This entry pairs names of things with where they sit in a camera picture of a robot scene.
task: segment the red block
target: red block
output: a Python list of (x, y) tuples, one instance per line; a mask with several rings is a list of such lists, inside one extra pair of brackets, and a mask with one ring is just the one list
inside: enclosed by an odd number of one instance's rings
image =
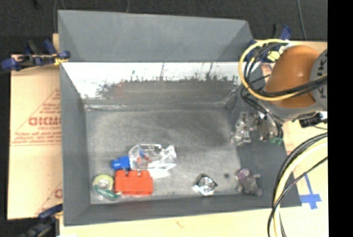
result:
[(115, 192), (124, 195), (151, 195), (153, 192), (153, 179), (148, 170), (117, 170), (115, 172)]

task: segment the plastic bag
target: plastic bag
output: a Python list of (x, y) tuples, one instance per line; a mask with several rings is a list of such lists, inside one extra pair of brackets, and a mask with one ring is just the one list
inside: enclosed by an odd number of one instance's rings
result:
[(148, 170), (151, 177), (165, 177), (177, 165), (174, 146), (163, 149), (160, 144), (138, 144), (129, 151), (131, 169)]

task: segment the bin floor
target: bin floor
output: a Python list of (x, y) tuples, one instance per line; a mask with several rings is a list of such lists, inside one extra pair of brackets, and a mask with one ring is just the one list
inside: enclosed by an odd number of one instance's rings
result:
[[(225, 107), (193, 110), (118, 111), (86, 109), (90, 177), (114, 176), (110, 161), (127, 155), (136, 144), (173, 145), (177, 165), (153, 180), (148, 197), (121, 197), (116, 202), (199, 196), (192, 187), (200, 174), (218, 184), (215, 195), (236, 193), (234, 173), (240, 160), (231, 143), (232, 123)], [(91, 203), (109, 203), (92, 191)]]

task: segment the gray bin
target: gray bin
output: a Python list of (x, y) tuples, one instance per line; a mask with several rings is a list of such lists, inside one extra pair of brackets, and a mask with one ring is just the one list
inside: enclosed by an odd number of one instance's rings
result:
[[(252, 111), (236, 90), (246, 21), (61, 10), (58, 28), (72, 55), (61, 66), (65, 225), (271, 206), (285, 150), (229, 140), (240, 112)], [(94, 176), (114, 176), (110, 161), (138, 143), (174, 145), (177, 166), (151, 196), (98, 199)], [(261, 174), (261, 197), (236, 192), (241, 166)], [(218, 183), (212, 197), (192, 190), (201, 173)], [(299, 204), (293, 191), (282, 206)]]

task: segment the blue tape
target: blue tape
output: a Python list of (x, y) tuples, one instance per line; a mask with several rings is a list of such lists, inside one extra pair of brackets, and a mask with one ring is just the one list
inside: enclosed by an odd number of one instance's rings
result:
[(314, 194), (313, 189), (311, 188), (311, 184), (309, 181), (309, 177), (307, 174), (304, 176), (305, 181), (307, 183), (308, 189), (309, 189), (309, 194), (306, 195), (300, 195), (300, 200), (302, 203), (308, 203), (310, 205), (310, 209), (317, 209), (317, 202), (321, 202), (321, 198), (319, 194)]

